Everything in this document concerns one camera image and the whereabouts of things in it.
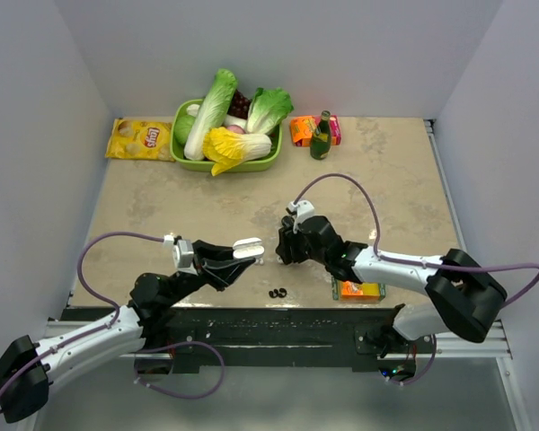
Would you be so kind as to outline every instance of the red logo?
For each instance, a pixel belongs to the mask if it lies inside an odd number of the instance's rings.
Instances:
[[[158,135],[160,134],[159,128],[149,128],[147,130],[146,140],[144,141],[144,145],[148,148],[155,148],[158,141]]]

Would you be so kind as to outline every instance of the bottle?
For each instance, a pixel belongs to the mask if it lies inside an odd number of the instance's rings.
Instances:
[[[331,129],[330,129],[330,112],[324,110],[322,119],[317,125],[312,135],[312,140],[309,143],[309,154],[316,160],[322,160],[327,157],[331,148]]]

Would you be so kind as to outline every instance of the table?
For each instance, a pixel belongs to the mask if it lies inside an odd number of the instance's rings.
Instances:
[[[380,304],[333,301],[331,278],[321,265],[278,264],[280,219],[297,193],[318,175],[342,172],[370,193],[382,226],[380,249],[416,255],[443,254],[457,247],[454,225],[422,119],[340,118],[342,141],[327,159],[316,161],[308,148],[294,147],[284,121],[281,154],[265,172],[189,172],[178,163],[110,160],[90,236],[134,231],[155,236],[174,232],[219,245],[257,236],[266,247],[263,266],[249,268],[223,293],[205,286],[181,306],[219,307],[393,307],[423,303],[427,297],[397,287]],[[308,191],[320,215],[345,240],[375,238],[373,218],[359,191],[341,179],[324,180]],[[172,274],[171,254],[155,242],[111,238],[87,255],[84,273],[91,286],[126,303],[143,272]],[[271,299],[268,291],[288,295]],[[102,305],[78,284],[72,306]]]

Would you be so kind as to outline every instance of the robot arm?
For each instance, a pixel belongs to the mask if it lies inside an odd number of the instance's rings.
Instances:
[[[276,253],[284,264],[307,259],[322,263],[341,281],[385,283],[427,295],[431,303],[400,305],[393,320],[370,341],[391,350],[395,342],[407,342],[424,335],[452,331],[468,341],[480,343],[507,299],[505,289],[489,274],[429,268],[427,264],[479,267],[464,251],[452,249],[445,256],[406,256],[379,251],[384,258],[415,260],[420,266],[387,261],[372,247],[343,241],[314,206],[302,200],[289,204],[289,215],[282,219]]]
[[[51,393],[96,366],[142,347],[165,346],[166,323],[175,312],[172,305],[204,285],[224,291],[260,262],[264,252],[258,238],[241,240],[234,247],[181,237],[166,237],[167,243],[178,271],[169,277],[138,277],[131,300],[119,308],[113,323],[115,312],[61,337],[32,342],[24,336],[10,344],[0,358],[0,406],[7,423],[38,411]]]

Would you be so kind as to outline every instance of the bag of chips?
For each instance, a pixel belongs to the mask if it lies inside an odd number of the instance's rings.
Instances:
[[[170,155],[171,133],[172,123],[115,119],[106,157],[173,162]]]

